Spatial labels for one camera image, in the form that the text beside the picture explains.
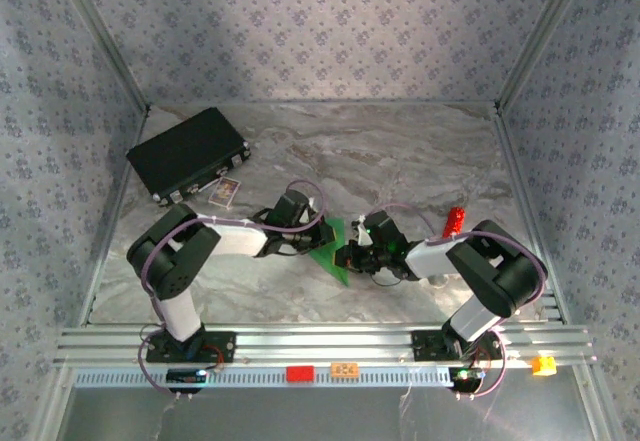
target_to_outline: small orange label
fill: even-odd
[[[358,363],[331,363],[332,378],[357,378],[360,376]]]

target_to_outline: patterned wall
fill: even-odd
[[[545,0],[94,0],[151,103],[496,99]]]
[[[0,439],[25,439],[140,121],[69,0],[0,0]]]
[[[640,0],[574,0],[508,121],[572,319],[640,439]]]

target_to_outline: red object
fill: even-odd
[[[315,377],[313,366],[287,366],[287,383],[311,383]]]
[[[464,214],[464,208],[451,208],[447,224],[445,225],[444,232],[442,233],[443,238],[448,238],[449,236],[460,234],[462,232]]]

